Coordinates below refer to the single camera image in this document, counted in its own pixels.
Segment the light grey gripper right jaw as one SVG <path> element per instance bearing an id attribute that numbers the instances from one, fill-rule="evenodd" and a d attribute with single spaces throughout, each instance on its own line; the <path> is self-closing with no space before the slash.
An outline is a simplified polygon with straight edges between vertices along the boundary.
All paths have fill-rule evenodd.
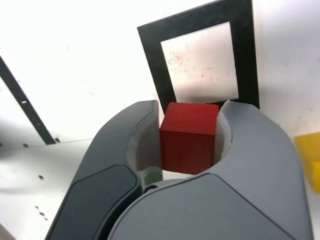
<path id="1" fill-rule="evenodd" d="M 158 182 L 115 222 L 111 240 L 310 240 L 299 156 L 287 134 L 251 104 L 218 114 L 218 162 Z"/>

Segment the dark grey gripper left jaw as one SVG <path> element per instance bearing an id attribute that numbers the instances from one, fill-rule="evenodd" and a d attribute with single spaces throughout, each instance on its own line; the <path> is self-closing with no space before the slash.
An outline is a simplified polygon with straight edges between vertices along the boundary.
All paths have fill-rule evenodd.
<path id="1" fill-rule="evenodd" d="M 91 141 L 46 235 L 48 240 L 106 240 L 144 188 L 163 179 L 156 100 L 136 102 Z"/>

